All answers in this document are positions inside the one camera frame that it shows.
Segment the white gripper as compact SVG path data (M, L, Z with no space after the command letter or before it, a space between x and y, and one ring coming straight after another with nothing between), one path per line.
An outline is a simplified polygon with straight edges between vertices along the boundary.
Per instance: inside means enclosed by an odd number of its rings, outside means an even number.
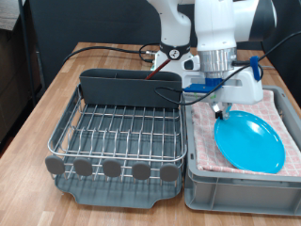
M230 117L232 104L254 105L263 98L261 80L256 80L251 69L243 69L227 80L236 69L216 73L190 72L182 76L182 90L187 101L195 101L209 91L224 84L203 99L203 102L213 103L212 110L216 119L227 120ZM223 103L222 110L218 103Z

